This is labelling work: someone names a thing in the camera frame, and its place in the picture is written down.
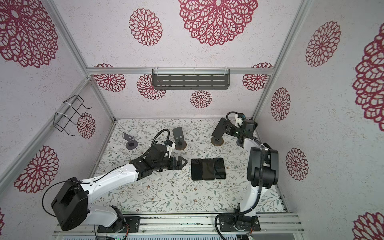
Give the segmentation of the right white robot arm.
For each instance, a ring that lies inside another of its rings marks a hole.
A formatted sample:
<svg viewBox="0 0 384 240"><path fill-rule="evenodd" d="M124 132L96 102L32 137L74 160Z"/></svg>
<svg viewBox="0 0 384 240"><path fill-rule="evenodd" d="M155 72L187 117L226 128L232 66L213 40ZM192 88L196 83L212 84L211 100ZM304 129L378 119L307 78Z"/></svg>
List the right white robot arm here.
<svg viewBox="0 0 384 240"><path fill-rule="evenodd" d="M256 215L256 207L265 192L279 179L279 152L253 136L257 123L236 117L235 133L239 146L249 153L246 195L239 203L239 211L247 217Z"/></svg>

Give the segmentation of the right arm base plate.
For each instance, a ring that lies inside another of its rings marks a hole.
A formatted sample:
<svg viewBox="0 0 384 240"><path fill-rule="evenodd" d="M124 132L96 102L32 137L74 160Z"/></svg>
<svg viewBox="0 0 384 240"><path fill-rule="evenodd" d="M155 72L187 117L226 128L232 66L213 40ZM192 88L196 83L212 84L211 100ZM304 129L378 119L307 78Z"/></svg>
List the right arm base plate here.
<svg viewBox="0 0 384 240"><path fill-rule="evenodd" d="M222 232L259 232L261 230L257 216L221 216L219 226Z"/></svg>

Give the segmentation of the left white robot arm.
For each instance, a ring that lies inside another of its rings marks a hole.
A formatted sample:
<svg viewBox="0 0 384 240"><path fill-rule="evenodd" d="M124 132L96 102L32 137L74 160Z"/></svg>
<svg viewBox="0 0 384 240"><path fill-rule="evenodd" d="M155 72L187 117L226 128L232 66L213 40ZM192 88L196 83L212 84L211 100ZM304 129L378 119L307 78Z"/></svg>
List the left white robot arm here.
<svg viewBox="0 0 384 240"><path fill-rule="evenodd" d="M127 221L119 208L95 205L95 199L146 178L154 171L182 170L188 161L183 157L173 157L173 149L174 145L155 144L142 156L107 174L84 180L73 177L64 181L51 203L62 231L70 231L80 225L99 225L111 232L122 230Z"/></svg>

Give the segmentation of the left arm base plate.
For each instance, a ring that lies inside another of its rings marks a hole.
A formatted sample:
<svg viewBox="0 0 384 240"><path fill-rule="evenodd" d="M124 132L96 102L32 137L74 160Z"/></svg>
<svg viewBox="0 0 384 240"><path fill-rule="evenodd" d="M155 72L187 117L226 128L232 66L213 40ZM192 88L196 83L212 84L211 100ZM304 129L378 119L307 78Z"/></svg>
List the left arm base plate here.
<svg viewBox="0 0 384 240"><path fill-rule="evenodd" d="M139 216L126 216L124 220L117 219L117 224L112 224L110 227L99 225L97 233L137 233L139 231L141 217Z"/></svg>

